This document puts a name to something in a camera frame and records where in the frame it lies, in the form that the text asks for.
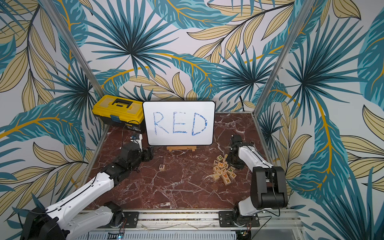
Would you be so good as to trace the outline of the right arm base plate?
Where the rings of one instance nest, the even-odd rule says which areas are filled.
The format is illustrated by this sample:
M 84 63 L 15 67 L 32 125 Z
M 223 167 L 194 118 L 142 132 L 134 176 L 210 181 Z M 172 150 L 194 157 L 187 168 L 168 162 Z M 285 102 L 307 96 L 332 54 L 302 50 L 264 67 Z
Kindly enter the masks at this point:
M 256 216 L 242 216 L 234 211 L 219 211 L 221 228 L 259 227 L 260 221 Z

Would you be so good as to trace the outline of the wooden block letter R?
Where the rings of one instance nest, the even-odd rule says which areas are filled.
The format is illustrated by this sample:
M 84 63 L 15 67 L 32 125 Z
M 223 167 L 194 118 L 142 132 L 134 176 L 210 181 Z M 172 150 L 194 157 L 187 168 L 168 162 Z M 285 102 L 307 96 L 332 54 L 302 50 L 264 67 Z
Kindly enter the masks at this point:
M 160 172 L 165 171 L 165 169 L 166 169 L 166 166 L 165 166 L 165 165 L 160 165 L 160 166 L 159 166 L 159 171 L 160 171 Z

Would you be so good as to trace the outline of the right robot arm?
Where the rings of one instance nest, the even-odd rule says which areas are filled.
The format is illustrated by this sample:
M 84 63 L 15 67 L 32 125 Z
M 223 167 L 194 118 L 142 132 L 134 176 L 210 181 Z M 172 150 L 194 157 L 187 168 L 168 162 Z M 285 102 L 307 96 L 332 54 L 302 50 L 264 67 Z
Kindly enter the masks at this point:
M 231 136 L 227 162 L 237 170 L 247 167 L 252 173 L 250 196 L 235 205 L 234 222 L 240 225 L 263 210 L 287 207 L 289 200 L 284 169 L 268 163 L 253 145 L 243 142 L 239 135 Z

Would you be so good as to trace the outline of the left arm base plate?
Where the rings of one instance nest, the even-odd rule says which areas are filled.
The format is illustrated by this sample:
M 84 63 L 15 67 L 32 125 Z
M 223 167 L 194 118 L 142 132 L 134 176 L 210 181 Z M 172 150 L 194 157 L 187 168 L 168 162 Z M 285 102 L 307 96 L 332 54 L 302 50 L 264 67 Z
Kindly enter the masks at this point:
M 115 220 L 113 223 L 114 228 L 128 228 L 128 229 L 134 229 L 137 227 L 138 220 L 139 220 L 139 212 L 119 212 L 115 216 Z

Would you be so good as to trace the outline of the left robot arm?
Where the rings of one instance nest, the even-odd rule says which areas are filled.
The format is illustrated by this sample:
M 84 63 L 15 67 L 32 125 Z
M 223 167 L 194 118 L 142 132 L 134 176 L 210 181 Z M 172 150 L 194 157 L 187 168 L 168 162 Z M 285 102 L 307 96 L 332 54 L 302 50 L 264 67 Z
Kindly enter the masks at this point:
M 79 216 L 78 214 L 104 193 L 127 179 L 143 162 L 153 159 L 153 149 L 142 149 L 130 142 L 120 154 L 89 182 L 61 201 L 46 208 L 29 211 L 22 227 L 22 240 L 74 240 L 99 227 L 121 228 L 127 221 L 123 210 L 113 202 Z

